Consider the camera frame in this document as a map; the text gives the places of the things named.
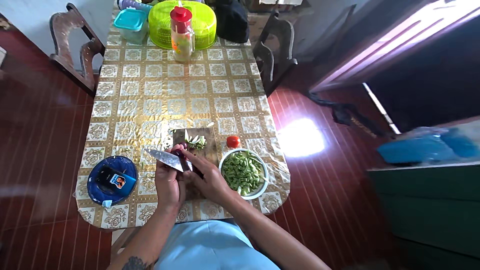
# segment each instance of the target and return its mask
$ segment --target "teal plastic container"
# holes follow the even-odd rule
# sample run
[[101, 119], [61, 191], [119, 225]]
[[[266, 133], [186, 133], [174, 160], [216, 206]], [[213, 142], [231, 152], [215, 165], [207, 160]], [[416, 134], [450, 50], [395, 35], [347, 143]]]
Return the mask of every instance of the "teal plastic container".
[[120, 35], [127, 41], [142, 44], [148, 32], [147, 14], [135, 9], [122, 10], [113, 21], [113, 26], [119, 29]]

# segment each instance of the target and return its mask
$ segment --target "smartphone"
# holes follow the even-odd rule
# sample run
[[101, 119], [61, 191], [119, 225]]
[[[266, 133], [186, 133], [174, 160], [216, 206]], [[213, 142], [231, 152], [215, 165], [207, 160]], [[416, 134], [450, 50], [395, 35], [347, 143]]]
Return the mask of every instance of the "smartphone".
[[133, 190], [136, 179], [104, 165], [95, 181], [98, 188], [104, 193], [124, 197]]

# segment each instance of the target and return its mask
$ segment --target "tomato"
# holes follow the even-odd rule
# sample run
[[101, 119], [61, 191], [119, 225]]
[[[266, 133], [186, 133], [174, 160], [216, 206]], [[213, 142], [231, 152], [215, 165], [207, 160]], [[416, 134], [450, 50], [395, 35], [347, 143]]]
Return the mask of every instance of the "tomato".
[[230, 136], [227, 138], [227, 146], [230, 148], [237, 148], [240, 145], [240, 138], [237, 136]]

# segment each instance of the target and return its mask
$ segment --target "forearm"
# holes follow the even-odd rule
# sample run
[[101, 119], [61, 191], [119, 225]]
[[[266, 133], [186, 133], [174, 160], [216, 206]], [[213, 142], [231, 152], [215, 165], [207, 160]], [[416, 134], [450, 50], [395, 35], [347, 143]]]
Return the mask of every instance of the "forearm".
[[282, 269], [330, 269], [312, 251], [241, 197], [230, 198], [224, 207]]
[[[128, 246], [111, 263], [108, 270], [123, 269], [132, 262], [148, 266], [155, 262], [160, 255], [163, 245], [175, 224], [176, 208], [157, 209], [147, 223], [133, 237]], [[141, 267], [127, 268], [128, 270], [144, 269]]]

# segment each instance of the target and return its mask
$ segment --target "kitchen knife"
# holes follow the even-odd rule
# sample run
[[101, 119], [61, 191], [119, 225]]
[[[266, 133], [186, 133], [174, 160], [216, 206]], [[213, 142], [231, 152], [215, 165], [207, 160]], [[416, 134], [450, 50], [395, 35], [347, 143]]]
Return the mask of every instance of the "kitchen knife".
[[181, 161], [179, 157], [175, 156], [174, 154], [170, 154], [165, 151], [159, 151], [155, 149], [145, 149], [145, 152], [150, 154], [150, 156], [156, 158], [160, 162], [180, 171], [193, 171], [192, 163], [190, 161]]

